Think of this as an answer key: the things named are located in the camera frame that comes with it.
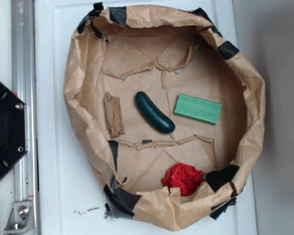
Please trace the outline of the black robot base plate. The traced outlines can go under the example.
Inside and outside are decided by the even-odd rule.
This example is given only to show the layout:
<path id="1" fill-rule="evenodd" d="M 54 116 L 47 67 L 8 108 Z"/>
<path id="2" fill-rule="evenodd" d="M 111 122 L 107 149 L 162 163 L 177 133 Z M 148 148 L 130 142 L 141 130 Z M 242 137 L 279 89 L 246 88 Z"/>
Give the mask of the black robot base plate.
<path id="1" fill-rule="evenodd" d="M 0 181 L 27 153 L 26 104 L 0 82 Z"/>

